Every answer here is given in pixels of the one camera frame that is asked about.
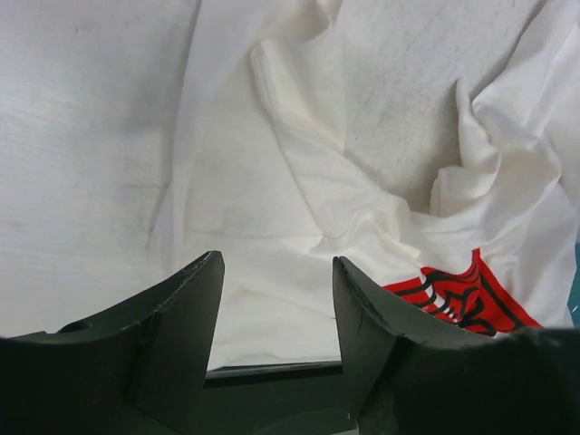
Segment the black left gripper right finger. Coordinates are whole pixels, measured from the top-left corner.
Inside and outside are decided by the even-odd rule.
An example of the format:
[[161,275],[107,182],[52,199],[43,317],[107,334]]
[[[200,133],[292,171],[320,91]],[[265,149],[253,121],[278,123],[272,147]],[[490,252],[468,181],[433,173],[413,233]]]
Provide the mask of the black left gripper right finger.
[[362,434],[576,434],[579,332],[494,339],[393,295],[344,257],[333,305],[349,414]]

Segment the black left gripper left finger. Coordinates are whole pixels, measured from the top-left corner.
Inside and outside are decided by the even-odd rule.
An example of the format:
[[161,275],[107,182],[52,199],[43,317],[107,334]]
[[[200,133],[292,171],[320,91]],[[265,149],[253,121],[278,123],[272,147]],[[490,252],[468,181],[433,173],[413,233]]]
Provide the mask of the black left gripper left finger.
[[100,313],[1,342],[4,434],[191,434],[225,264],[210,251]]

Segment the white t-shirt red print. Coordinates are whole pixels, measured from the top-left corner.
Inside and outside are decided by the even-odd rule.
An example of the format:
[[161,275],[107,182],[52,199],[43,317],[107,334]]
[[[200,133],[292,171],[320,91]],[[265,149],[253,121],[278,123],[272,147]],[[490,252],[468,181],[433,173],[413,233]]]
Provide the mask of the white t-shirt red print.
[[332,260],[418,312],[501,337],[572,323],[579,4],[550,1],[477,97],[424,212],[347,157],[342,1],[203,1],[151,237],[226,264],[209,368],[333,361]]

